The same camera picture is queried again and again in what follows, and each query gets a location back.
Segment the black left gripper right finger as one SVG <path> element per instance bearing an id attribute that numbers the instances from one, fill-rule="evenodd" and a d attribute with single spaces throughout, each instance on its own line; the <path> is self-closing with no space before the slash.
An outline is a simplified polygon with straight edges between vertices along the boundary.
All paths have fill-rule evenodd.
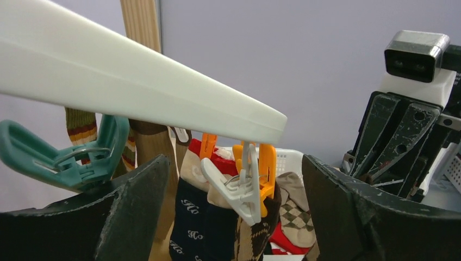
<path id="1" fill-rule="evenodd" d="M 319 260 L 460 260 L 460 213 L 416 203 L 302 159 Z"/>

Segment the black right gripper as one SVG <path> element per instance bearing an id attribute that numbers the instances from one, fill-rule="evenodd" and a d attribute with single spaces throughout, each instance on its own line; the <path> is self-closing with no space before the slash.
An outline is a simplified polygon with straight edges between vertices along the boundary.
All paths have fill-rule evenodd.
<path id="1" fill-rule="evenodd" d="M 411 198 L 432 173 L 440 150 L 459 141 L 459 112 L 460 79 L 446 108 L 374 91 L 341 169 L 388 193 Z"/>

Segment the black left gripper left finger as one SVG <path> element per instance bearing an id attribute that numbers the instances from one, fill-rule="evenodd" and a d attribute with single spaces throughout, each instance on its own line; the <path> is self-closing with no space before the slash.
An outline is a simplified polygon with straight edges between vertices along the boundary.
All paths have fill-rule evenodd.
<path id="1" fill-rule="evenodd" d="M 1 260 L 147 260 L 158 199 L 152 166 L 42 209 L 1 214 Z"/>

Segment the brown argyle sock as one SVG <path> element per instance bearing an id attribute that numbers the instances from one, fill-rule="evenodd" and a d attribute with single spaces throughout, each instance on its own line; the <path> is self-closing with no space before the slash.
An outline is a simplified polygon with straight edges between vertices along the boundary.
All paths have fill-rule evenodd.
<path id="1" fill-rule="evenodd" d="M 274 197 L 264 200 L 267 216 L 253 226 L 243 221 L 214 187 L 209 187 L 207 200 L 210 206 L 205 215 L 205 259 L 262 260 L 279 220 L 282 201 L 279 185 L 275 185 Z"/>

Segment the white clothes clip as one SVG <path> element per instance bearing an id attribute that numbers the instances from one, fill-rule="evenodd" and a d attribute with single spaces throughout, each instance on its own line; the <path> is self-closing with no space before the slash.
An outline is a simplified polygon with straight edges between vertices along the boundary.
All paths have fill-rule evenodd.
<path id="1" fill-rule="evenodd" d="M 201 169 L 207 181 L 249 226 L 261 222 L 258 154 L 253 144 L 243 142 L 242 169 L 232 179 L 226 179 L 208 158 L 201 160 Z"/>

